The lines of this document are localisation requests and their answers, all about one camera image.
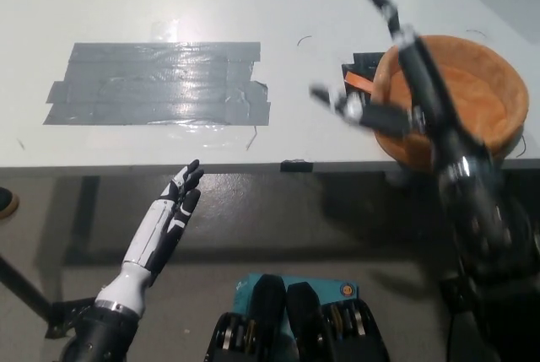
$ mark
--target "black cylinder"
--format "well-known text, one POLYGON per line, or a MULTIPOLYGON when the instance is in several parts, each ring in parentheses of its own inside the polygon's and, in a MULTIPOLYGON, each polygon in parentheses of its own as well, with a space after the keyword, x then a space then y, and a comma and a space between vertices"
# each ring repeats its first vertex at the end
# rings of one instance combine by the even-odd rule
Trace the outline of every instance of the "black cylinder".
POLYGON ((76 337, 67 345, 61 362, 121 362, 137 328, 134 314, 92 306, 75 326, 76 337))

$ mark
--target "white table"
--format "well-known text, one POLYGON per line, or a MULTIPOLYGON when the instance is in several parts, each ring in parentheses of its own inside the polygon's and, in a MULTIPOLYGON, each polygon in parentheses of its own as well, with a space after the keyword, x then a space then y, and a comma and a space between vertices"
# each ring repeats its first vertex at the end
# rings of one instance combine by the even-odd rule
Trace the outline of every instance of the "white table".
MULTIPOLYGON (((531 95, 527 150, 516 159, 518 144, 505 166, 540 165, 538 45, 481 0, 395 1, 402 23, 483 42, 515 66, 531 95)), ((343 85, 340 67, 353 52, 391 46, 367 0, 0 0, 0 6, 3 175, 170 172, 193 158, 211 172, 279 170, 287 159, 312 162, 313 171, 395 166, 372 133, 347 126, 308 96, 313 82, 343 85), (147 42, 153 24, 164 21, 175 23, 172 39, 179 41, 262 43, 252 79, 269 88, 270 124, 257 128, 249 149, 253 127, 43 126, 46 97, 52 82, 63 79, 73 43, 147 42)), ((538 16, 528 13, 513 19, 538 16)))

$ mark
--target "white robotic hand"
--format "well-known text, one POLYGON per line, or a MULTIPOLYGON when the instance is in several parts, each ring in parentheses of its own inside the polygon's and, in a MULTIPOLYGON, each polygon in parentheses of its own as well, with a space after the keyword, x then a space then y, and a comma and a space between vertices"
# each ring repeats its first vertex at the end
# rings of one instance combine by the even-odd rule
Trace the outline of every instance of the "white robotic hand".
POLYGON ((121 272, 100 291, 96 307, 132 314, 137 319, 143 316, 146 288, 174 252, 201 196, 196 187, 203 174, 198 159, 194 160, 152 203, 127 249, 121 272))

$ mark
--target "black tripod leg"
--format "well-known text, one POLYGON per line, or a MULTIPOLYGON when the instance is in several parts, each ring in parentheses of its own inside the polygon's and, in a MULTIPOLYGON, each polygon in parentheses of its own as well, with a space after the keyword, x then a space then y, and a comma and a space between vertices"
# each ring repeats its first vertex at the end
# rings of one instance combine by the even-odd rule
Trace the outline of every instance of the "black tripod leg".
POLYGON ((52 314, 52 303, 2 256, 0 256, 0 282, 35 314, 49 322, 52 314))

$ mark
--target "shoe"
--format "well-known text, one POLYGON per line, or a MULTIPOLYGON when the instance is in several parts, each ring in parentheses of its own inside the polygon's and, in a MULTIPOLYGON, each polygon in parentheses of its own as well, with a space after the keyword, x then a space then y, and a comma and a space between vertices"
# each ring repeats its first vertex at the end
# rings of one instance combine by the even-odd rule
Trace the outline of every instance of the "shoe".
POLYGON ((19 197, 8 189, 0 187, 0 220, 11 216, 19 207, 19 197))

